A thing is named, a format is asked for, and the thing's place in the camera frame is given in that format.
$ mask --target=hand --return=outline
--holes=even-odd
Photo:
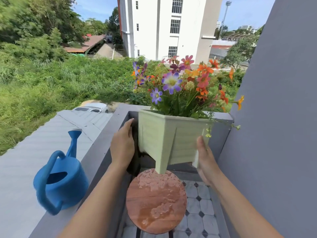
[[[115,167],[126,169],[134,155],[134,140],[132,137],[131,124],[134,119],[130,119],[113,135],[110,145],[112,164]]]
[[[199,168],[197,169],[198,174],[207,185],[210,185],[214,188],[214,180],[222,172],[215,161],[215,157],[212,154],[211,149],[209,146],[206,148],[202,136],[199,136],[197,139],[197,150],[198,162],[200,164]]]

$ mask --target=right hand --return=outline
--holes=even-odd
[[[198,174],[207,185],[214,187],[214,180],[221,174],[221,170],[215,161],[210,147],[205,146],[202,136],[199,136],[197,139],[197,150],[199,161]]]

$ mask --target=wooden stool top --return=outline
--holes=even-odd
[[[148,169],[133,179],[125,202],[128,215],[138,228],[163,234],[183,219],[187,196],[184,185],[172,172],[160,175],[155,169]]]

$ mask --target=square planter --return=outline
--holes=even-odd
[[[205,145],[212,122],[166,116],[154,110],[139,111],[139,149],[155,160],[155,170],[164,174],[169,164],[192,162],[198,168],[197,138],[202,135]]]

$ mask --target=blue sky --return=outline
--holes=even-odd
[[[222,21],[226,9],[223,0],[218,21]],[[230,0],[225,25],[229,30],[237,29],[242,25],[261,27],[267,20],[275,0]],[[76,0],[77,5],[74,11],[83,19],[89,17],[105,21],[112,13],[114,7],[118,5],[117,0]]]

